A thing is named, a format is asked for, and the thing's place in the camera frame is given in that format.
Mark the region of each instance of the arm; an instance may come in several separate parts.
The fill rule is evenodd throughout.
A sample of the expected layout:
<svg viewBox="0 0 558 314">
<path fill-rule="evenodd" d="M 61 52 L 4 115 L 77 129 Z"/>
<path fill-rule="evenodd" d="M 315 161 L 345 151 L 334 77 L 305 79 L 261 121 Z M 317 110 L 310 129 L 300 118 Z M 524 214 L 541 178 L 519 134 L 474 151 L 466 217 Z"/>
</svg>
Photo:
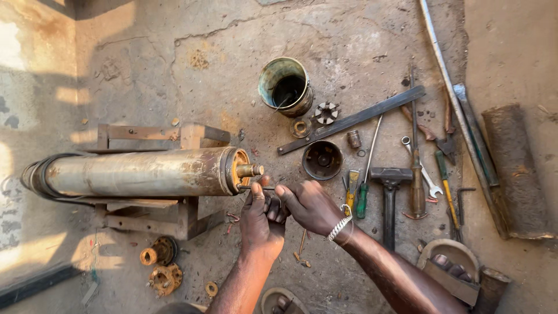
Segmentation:
<svg viewBox="0 0 558 314">
<path fill-rule="evenodd" d="M 279 200 L 265 196 L 261 185 L 252 184 L 240 218 L 240 256 L 206 313 L 251 314 L 270 273 L 273 261 L 283 248 L 285 220 L 269 221 L 279 213 Z"/>
<path fill-rule="evenodd" d="M 327 236 L 344 217 L 316 181 L 306 181 L 292 191 L 278 185 L 275 191 L 293 218 L 314 233 Z M 386 250 L 354 223 L 348 223 L 334 241 L 355 258 L 397 313 L 465 313 L 439 283 Z"/>
</svg>

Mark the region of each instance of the green screwdriver handle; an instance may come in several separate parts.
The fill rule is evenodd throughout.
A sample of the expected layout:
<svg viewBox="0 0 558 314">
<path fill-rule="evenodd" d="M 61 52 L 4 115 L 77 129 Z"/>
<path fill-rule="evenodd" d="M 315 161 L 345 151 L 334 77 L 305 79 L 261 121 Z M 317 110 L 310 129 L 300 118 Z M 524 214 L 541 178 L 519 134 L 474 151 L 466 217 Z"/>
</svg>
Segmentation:
<svg viewBox="0 0 558 314">
<path fill-rule="evenodd" d="M 363 182 L 360 184 L 358 202 L 357 202 L 357 218 L 364 219 L 366 217 L 366 195 L 368 194 L 368 184 Z"/>
<path fill-rule="evenodd" d="M 438 169 L 440 170 L 440 176 L 442 180 L 448 179 L 448 170 L 446 169 L 446 161 L 444 160 L 444 153 L 441 150 L 436 150 L 434 153 L 436 155 L 436 161 L 438 162 Z"/>
</svg>

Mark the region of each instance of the hammer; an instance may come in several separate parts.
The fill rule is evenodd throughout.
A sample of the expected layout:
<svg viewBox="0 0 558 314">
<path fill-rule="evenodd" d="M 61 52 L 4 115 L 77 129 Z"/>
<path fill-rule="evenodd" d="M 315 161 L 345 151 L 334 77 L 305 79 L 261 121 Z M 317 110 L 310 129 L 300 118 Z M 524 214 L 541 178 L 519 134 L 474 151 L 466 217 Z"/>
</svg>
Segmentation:
<svg viewBox="0 0 558 314">
<path fill-rule="evenodd" d="M 395 251 L 395 192 L 411 183 L 413 171 L 404 168 L 370 168 L 370 179 L 384 186 L 383 246 Z"/>
</svg>

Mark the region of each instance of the concrete floor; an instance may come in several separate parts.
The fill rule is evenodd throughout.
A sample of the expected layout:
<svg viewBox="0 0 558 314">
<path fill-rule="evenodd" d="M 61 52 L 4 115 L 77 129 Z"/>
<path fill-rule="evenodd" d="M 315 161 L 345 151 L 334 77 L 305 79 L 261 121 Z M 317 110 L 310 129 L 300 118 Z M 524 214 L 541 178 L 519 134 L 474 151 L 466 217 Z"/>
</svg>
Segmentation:
<svg viewBox="0 0 558 314">
<path fill-rule="evenodd" d="M 12 245 L 0 246 L 0 254 L 21 252 L 12 264 L 0 269 L 0 282 L 13 280 L 15 272 L 26 274 L 59 261 L 81 260 L 84 269 L 95 269 L 100 286 L 87 306 L 80 301 L 91 278 L 84 276 L 22 301 L 8 308 L 9 313 L 37 312 L 39 308 L 63 313 L 151 313 L 169 302 L 208 305 L 205 283 L 222 284 L 236 260 L 238 226 L 226 234 L 227 225 L 223 224 L 194 240 L 183 241 L 179 243 L 183 251 L 177 263 L 185 274 L 184 281 L 172 295 L 156 300 L 154 293 L 144 287 L 151 268 L 138 260 L 140 251 L 156 235 L 97 229 L 91 221 L 91 210 L 46 202 L 17 186 L 13 178 L 28 163 L 53 153 L 94 147 L 99 123 L 169 126 L 177 117 L 232 134 L 243 128 L 246 138 L 239 141 L 235 137 L 231 145 L 244 148 L 253 161 L 265 165 L 274 183 L 283 177 L 282 183 L 299 182 L 309 178 L 301 167 L 301 150 L 282 157 L 275 152 L 277 146 L 293 140 L 288 130 L 290 120 L 267 108 L 256 90 L 262 67 L 275 57 L 290 56 L 309 72 L 314 104 L 338 103 L 341 116 L 406 90 L 401 81 L 412 60 L 417 82 L 427 90 L 417 102 L 418 110 L 424 113 L 419 120 L 442 134 L 441 75 L 415 1 L 306 0 L 264 6 L 238 0 L 97 0 L 76 4 L 75 10 L 69 3 L 64 7 L 57 2 L 41 2 L 30 7 L 17 1 L 0 1 L 13 11 L 5 16 L 0 13 L 1 21 L 20 28 L 17 39 L 24 61 L 31 60 L 37 47 L 47 47 L 48 40 L 61 33 L 67 37 L 60 39 L 59 50 L 50 51 L 48 58 L 35 57 L 39 59 L 35 64 L 19 72 L 8 66 L 1 69 L 3 82 L 5 78 L 14 80 L 3 91 L 12 111 L 0 113 L 6 121 L 0 133 L 2 142 L 13 160 L 3 173 L 2 179 L 8 178 L 4 179 L 3 191 L 8 190 L 6 187 L 11 187 L 11 193 L 21 191 L 20 202 L 24 203 L 5 200 L 6 209 L 16 210 L 19 216 L 4 218 L 2 226 L 8 221 L 18 223 L 20 228 L 4 232 L 2 245 Z M 556 134 L 556 123 L 537 105 L 543 104 L 551 113 L 558 111 L 555 88 L 550 85 L 552 69 L 557 66 L 553 56 L 558 53 L 555 39 L 551 40 L 557 26 L 556 14 L 552 15 L 556 4 L 551 0 L 492 4 L 450 0 L 429 4 L 450 75 L 455 83 L 467 84 L 476 113 L 509 102 L 521 102 L 526 109 L 533 154 L 555 217 L 558 198 L 550 192 L 558 184 L 554 158 L 558 152 L 550 135 Z M 39 18 L 29 17 L 32 9 L 40 12 Z M 63 24 L 54 32 L 39 33 L 43 37 L 33 37 L 37 29 L 42 29 L 35 27 L 37 19 Z M 524 20 L 532 23 L 517 22 Z M 73 53 L 66 53 L 70 49 L 65 49 L 62 42 L 74 45 Z M 41 69 L 38 64 L 44 59 L 51 64 Z M 61 65 L 67 60 L 75 60 L 74 67 L 68 65 L 70 69 L 64 71 Z M 34 96 L 22 93 L 21 83 L 34 87 Z M 65 88 L 72 90 L 71 101 L 64 101 Z M 18 129 L 13 126 L 13 118 L 8 123 L 14 112 L 19 114 Z M 81 123 L 83 118 L 88 119 L 87 124 Z M 372 141 L 376 121 L 374 118 L 355 127 L 365 146 Z M 373 165 L 408 167 L 410 157 L 400 139 L 410 134 L 411 125 L 398 110 L 386 113 Z M 456 138 L 461 140 L 459 132 Z M 328 139 L 344 150 L 341 173 L 365 167 L 366 159 L 350 150 L 344 133 Z M 21 145 L 29 141 L 31 145 Z M 419 143 L 422 162 L 441 186 L 433 157 L 435 145 L 425 142 L 422 135 Z M 450 185 L 452 189 L 477 186 L 466 149 L 459 149 L 458 164 L 450 169 Z M 344 200 L 340 176 L 323 185 L 339 203 Z M 381 231 L 373 234 L 372 230 L 381 229 L 381 188 L 373 185 L 369 195 L 367 218 L 358 224 L 380 240 Z M 408 187 L 403 187 L 398 192 L 398 211 L 408 210 L 407 200 Z M 238 213 L 242 202 L 242 196 L 205 197 L 200 202 L 201 215 L 221 209 Z M 449 223 L 446 207 L 442 197 L 438 204 L 427 204 L 430 215 L 423 220 L 398 216 L 396 251 L 415 263 L 418 238 L 447 238 L 448 229 L 439 228 Z M 514 280 L 499 312 L 558 312 L 556 243 L 500 240 L 480 191 L 466 196 L 465 208 L 466 244 L 482 264 Z M 17 243 L 10 242 L 12 234 Z M 312 267 L 299 265 L 292 252 L 298 251 L 301 236 L 302 228 L 289 218 L 281 261 L 275 262 L 264 289 L 288 288 L 312 313 L 392 312 L 356 262 L 326 240 L 318 236 L 306 239 L 302 256 Z M 41 250 L 55 253 L 33 259 Z M 62 295 L 67 302 L 53 301 Z"/>
</svg>

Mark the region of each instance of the hand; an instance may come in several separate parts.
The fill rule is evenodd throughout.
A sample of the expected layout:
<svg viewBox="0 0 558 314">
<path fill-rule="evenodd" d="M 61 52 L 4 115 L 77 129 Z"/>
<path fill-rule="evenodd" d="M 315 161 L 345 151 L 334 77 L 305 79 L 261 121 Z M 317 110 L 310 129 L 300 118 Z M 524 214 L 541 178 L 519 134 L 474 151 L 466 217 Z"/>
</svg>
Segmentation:
<svg viewBox="0 0 558 314">
<path fill-rule="evenodd" d="M 260 182 L 267 185 L 269 180 L 269 176 L 264 175 Z M 286 215 L 281 214 L 278 198 L 264 194 L 259 183 L 252 183 L 251 187 L 240 217 L 241 254 L 260 252 L 266 258 L 275 260 L 285 242 Z M 270 215 L 273 216 L 271 221 L 268 220 Z"/>
<path fill-rule="evenodd" d="M 291 189 L 275 187 L 275 194 L 287 206 L 293 218 L 308 231 L 327 236 L 345 214 L 325 193 L 317 181 L 304 181 Z"/>
</svg>

